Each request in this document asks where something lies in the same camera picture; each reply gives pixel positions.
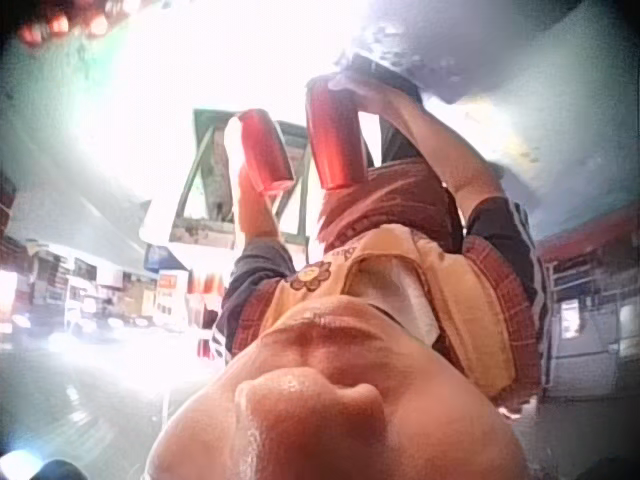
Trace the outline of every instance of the fingers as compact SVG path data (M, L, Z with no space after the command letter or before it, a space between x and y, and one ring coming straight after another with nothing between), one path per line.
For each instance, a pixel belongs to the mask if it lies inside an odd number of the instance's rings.
M377 80L351 72L339 73L330 80L328 87L336 91L350 90L358 110L379 115L387 120L393 119L398 98L403 95Z
M375 95L384 95L384 85L374 80L353 73L339 73L327 84L331 90L351 90L355 94L370 98Z

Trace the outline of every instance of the hand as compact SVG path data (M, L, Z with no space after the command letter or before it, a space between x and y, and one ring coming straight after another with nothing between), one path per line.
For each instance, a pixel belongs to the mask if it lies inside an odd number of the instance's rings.
M400 90L353 73L339 73L328 86L331 90L350 90L358 110L379 115L392 123L399 119L406 102L414 103Z

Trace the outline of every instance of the road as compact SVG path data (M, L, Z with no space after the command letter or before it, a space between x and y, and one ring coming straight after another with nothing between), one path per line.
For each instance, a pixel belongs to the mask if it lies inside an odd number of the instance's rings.
M65 458L94 479L136 479L163 424L216 375L193 338L127 332L107 345L63 334L0 351L0 450Z

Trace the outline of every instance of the dark sleeve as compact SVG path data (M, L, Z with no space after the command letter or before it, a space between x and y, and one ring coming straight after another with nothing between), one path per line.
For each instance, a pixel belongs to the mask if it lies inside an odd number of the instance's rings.
M481 237L502 256L520 280L538 325L548 313L547 282L529 232L527 212L504 197L477 205L467 222L468 238Z
M293 273L295 268L291 255L278 240L255 239L245 246L234 265L214 327L212 346L216 355L230 355L242 310L260 284L265 280L286 278Z

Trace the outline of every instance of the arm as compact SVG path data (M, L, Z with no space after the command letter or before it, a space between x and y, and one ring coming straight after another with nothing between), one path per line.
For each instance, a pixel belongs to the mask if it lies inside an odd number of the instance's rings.
M504 196L482 156L404 93L350 74L336 77L331 88L353 91L361 110L386 118L400 130L447 184L465 220L483 200Z

